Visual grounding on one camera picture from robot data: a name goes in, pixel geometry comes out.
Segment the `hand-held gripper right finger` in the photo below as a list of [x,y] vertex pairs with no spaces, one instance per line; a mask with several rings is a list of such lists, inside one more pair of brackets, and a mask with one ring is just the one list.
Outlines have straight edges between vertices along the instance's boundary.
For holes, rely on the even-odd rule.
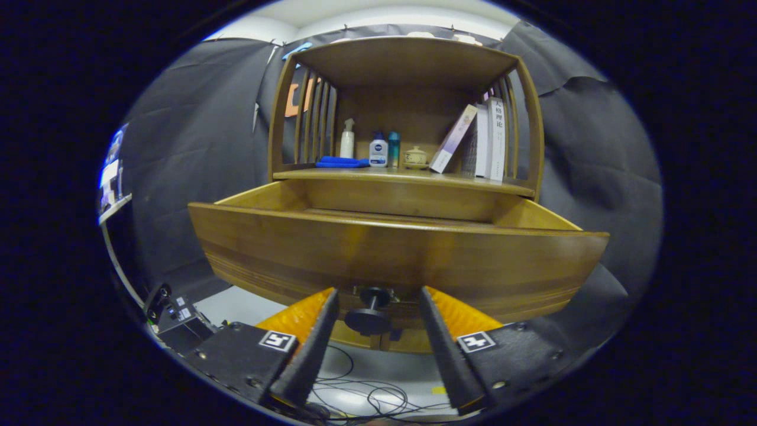
[[420,289],[419,312],[460,415],[511,409],[560,379],[578,358],[528,322],[504,324],[430,286]]

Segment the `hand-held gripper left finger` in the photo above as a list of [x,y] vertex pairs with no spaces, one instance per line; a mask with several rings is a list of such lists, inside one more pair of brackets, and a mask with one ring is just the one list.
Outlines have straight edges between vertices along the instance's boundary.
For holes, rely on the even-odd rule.
[[232,322],[183,358],[190,366],[258,405],[306,405],[339,315],[335,288],[295,302],[249,325]]

